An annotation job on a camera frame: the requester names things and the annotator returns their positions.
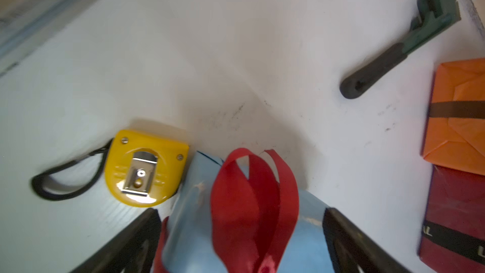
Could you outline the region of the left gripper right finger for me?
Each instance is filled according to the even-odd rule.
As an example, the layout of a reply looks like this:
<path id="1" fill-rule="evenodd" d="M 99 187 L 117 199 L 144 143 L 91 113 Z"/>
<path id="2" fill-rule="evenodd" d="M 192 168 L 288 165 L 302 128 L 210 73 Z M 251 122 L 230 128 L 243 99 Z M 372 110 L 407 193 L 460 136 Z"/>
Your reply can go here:
<path id="1" fill-rule="evenodd" d="M 323 233 L 335 272 L 410 273 L 336 208 L 325 210 Z"/>

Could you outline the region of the red ribbon bow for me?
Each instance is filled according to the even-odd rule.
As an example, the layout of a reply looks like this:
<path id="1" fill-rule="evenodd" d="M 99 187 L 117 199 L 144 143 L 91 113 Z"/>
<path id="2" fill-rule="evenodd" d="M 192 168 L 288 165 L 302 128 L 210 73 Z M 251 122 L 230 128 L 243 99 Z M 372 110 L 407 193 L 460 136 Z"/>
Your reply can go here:
<path id="1" fill-rule="evenodd" d="M 223 159 L 210 191 L 212 245 L 226 272 L 276 272 L 295 230 L 299 192 L 293 172 L 245 148 Z"/>

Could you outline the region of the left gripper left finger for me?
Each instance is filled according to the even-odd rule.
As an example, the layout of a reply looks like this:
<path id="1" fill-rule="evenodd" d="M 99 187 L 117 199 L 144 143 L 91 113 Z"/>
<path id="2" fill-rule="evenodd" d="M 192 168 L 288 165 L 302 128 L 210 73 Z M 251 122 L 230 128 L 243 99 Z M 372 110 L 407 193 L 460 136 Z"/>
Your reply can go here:
<path id="1" fill-rule="evenodd" d="M 150 272 L 160 232 L 158 210 L 149 208 L 73 272 Z"/>

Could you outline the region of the blue gift box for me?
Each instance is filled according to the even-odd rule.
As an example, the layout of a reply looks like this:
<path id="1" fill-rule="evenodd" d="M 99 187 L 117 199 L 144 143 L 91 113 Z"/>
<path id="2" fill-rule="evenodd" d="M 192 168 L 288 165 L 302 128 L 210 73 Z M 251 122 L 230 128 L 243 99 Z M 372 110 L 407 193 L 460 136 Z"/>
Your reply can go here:
<path id="1" fill-rule="evenodd" d="M 212 245 L 210 191 L 223 159 L 197 152 L 165 220 L 156 272 L 226 272 Z M 327 205 L 299 191 L 299 217 L 279 272 L 333 272 L 322 222 Z"/>

